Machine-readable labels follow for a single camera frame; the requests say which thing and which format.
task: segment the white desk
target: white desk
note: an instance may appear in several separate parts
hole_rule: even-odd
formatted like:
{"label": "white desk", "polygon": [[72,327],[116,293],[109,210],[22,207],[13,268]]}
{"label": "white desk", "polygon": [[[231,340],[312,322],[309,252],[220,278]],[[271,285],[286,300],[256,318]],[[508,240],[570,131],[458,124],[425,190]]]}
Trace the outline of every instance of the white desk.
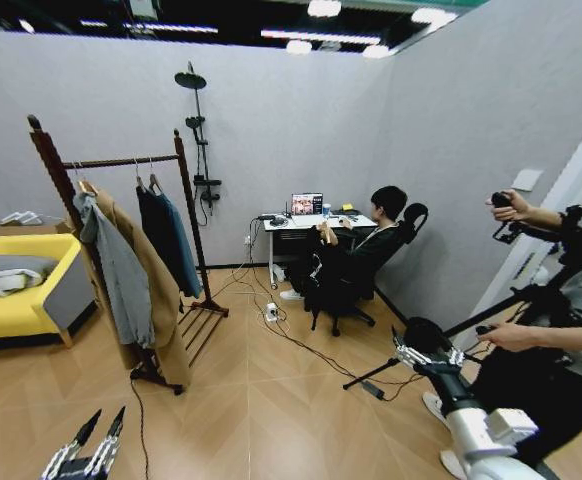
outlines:
{"label": "white desk", "polygon": [[[328,224],[332,229],[344,228],[340,224],[340,218],[346,218],[345,216],[340,216],[338,218],[329,218]],[[369,228],[377,227],[378,225],[371,219],[365,217],[364,215],[356,215],[356,221],[351,221],[351,226],[354,229],[357,228]],[[271,288],[276,289],[278,285],[275,283],[273,277],[273,236],[274,232],[278,230],[308,230],[311,227],[321,224],[324,222],[325,218],[323,215],[294,215],[291,218],[286,219],[287,224],[281,225],[279,227],[274,227],[271,225],[270,220],[264,220],[264,231],[269,234],[269,279],[271,280]]]}

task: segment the wooden clothing rack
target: wooden clothing rack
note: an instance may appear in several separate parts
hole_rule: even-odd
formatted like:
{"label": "wooden clothing rack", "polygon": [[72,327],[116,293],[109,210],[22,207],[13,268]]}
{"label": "wooden clothing rack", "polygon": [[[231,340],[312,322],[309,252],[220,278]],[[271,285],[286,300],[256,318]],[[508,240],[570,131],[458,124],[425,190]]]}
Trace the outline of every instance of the wooden clothing rack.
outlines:
{"label": "wooden clothing rack", "polygon": [[[213,301],[213,297],[211,295],[211,290],[209,288],[209,278],[207,276],[207,268],[206,263],[204,261],[204,251],[202,250],[202,241],[200,240],[200,230],[198,228],[198,219],[195,213],[195,199],[193,198],[193,193],[191,191],[191,181],[189,178],[189,170],[187,168],[187,161],[184,156],[184,145],[182,143],[182,139],[180,138],[180,133],[178,130],[174,130],[174,143],[175,143],[175,155],[161,155],[161,156],[154,156],[154,157],[143,157],[143,158],[123,158],[123,159],[114,159],[114,160],[97,160],[97,161],[85,161],[85,162],[72,162],[72,163],[63,163],[60,155],[58,154],[55,145],[53,144],[53,140],[51,139],[51,135],[47,132],[42,130],[42,126],[40,125],[40,121],[33,115],[29,115],[28,117],[29,125],[32,128],[31,132],[31,140],[35,144],[38,153],[40,154],[40,158],[44,163],[49,175],[51,176],[51,180],[53,180],[53,184],[55,185],[56,190],[60,194],[60,198],[62,198],[62,203],[64,203],[67,212],[69,213],[69,217],[75,226],[75,235],[79,239],[79,232],[82,231],[83,223],[82,219],[80,218],[80,213],[78,210],[73,206],[73,197],[75,196],[75,189],[73,188],[73,184],[69,179],[69,175],[67,174],[67,170],[70,169],[80,169],[80,168],[100,168],[100,167],[118,167],[122,165],[136,165],[140,163],[150,163],[150,162],[164,162],[169,160],[177,160],[178,166],[180,167],[180,175],[182,177],[182,188],[184,189],[184,196],[187,201],[187,210],[189,212],[189,220],[191,222],[191,230],[193,232],[193,239],[195,242],[195,249],[198,256],[198,266],[200,268],[200,273],[202,276],[202,284],[204,287],[204,301],[202,302],[193,302],[189,307],[189,310],[185,313],[184,317],[178,323],[182,323],[191,313],[193,310],[199,310],[197,315],[192,315],[190,317],[191,321],[185,326],[184,333],[182,336],[191,331],[193,332],[193,338],[188,342],[186,348],[187,353],[190,353],[191,360],[189,361],[189,366],[193,364],[195,359],[198,357],[204,346],[209,341],[209,338],[215,332],[220,320],[224,317],[229,315],[229,309],[220,307],[217,303]],[[84,244],[86,247],[87,253],[91,257],[95,274],[98,276],[100,280],[100,284],[102,285],[103,290],[106,293],[106,283],[104,281],[104,275],[102,272],[102,264],[100,262],[100,255],[98,253],[97,248],[93,244]],[[108,296],[106,299],[103,299],[107,303],[109,303]],[[208,315],[202,325],[197,328],[197,330],[193,329],[195,325],[197,325],[197,321],[200,318],[201,314],[206,311]],[[212,325],[211,329],[208,331],[206,338],[200,343],[200,346],[197,350],[193,352],[189,352],[189,348],[192,347],[194,340],[200,336],[200,333],[207,325],[209,320],[212,317],[216,317],[215,324]],[[141,348],[139,345],[134,345],[134,349],[137,351],[139,358],[141,359],[141,364],[136,367],[134,370],[131,371],[131,378],[142,378],[147,381],[157,383],[168,388],[171,388],[176,395],[182,393],[183,386],[179,384],[169,384],[164,379],[164,377],[159,373],[159,365],[157,364],[157,356],[154,355],[154,352],[150,349]]]}

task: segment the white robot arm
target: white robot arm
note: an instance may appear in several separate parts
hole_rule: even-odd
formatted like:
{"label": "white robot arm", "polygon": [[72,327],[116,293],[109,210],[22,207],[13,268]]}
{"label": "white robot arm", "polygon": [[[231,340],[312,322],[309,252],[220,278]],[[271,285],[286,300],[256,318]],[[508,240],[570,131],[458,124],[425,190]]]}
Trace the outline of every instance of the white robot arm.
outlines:
{"label": "white robot arm", "polygon": [[407,346],[394,331],[396,357],[429,378],[442,399],[454,449],[471,480],[542,480],[542,476],[515,455],[515,444],[537,432],[538,427],[522,411],[497,409],[490,415],[468,390],[460,375],[464,353],[451,348],[448,353],[425,355]]}

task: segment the wall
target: wall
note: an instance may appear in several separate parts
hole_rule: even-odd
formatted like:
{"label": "wall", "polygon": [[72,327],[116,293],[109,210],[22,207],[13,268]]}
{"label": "wall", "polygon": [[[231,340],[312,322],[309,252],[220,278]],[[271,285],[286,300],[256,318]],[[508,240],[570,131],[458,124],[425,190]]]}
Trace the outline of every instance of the wall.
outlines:
{"label": "wall", "polygon": [[[201,229],[207,263],[241,262],[249,220],[281,211],[293,192],[321,191],[334,205],[367,206],[364,187],[390,63],[349,54],[294,57],[263,48],[0,33],[0,218],[27,209],[62,214],[29,139],[29,113],[65,161],[171,154],[178,127],[193,171],[196,148],[184,118],[194,114],[194,96],[173,81],[188,60],[208,81],[200,100],[209,168],[223,181],[222,199]],[[186,219],[177,165],[156,165],[155,172]],[[141,173],[148,177],[149,167]],[[139,218],[134,168],[92,170],[87,178]],[[198,215],[203,220],[199,205]],[[256,261],[266,260],[265,240],[261,234]]]}
{"label": "wall", "polygon": [[582,2],[492,0],[392,61],[369,188],[391,178],[431,217],[378,284],[448,328],[509,251],[485,198],[533,167],[539,203],[582,139]]}

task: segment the wooden floor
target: wooden floor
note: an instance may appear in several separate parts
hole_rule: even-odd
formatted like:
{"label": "wooden floor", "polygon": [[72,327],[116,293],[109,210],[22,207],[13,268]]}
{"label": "wooden floor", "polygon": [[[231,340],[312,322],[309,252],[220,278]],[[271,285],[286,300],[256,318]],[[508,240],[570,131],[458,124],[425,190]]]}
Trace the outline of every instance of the wooden floor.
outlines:
{"label": "wooden floor", "polygon": [[[214,291],[226,283],[227,273],[211,271]],[[264,269],[258,277],[267,284]],[[245,280],[255,284],[251,274]],[[231,315],[194,365],[184,395],[137,384],[145,405],[150,478],[451,478],[438,462],[449,433],[420,400],[431,388],[427,380],[407,386],[392,403],[359,387],[345,392],[342,375],[266,330],[252,295],[229,293],[247,291],[234,284],[216,298]],[[401,325],[377,297],[363,305],[376,318],[375,328],[345,319],[342,336],[333,338],[324,314],[312,333],[301,302],[274,296],[288,312],[282,327],[289,335],[356,373],[392,353],[389,325]],[[261,305],[266,301],[258,295]],[[398,366],[381,378],[404,380],[410,374]],[[386,391],[390,395],[395,387]],[[127,413],[111,478],[142,479],[139,407],[102,318],[86,323],[71,350],[53,345],[0,351],[0,479],[37,478],[55,450],[102,408],[85,448],[92,453],[122,405]],[[563,479],[582,479],[582,436],[548,463]]]}

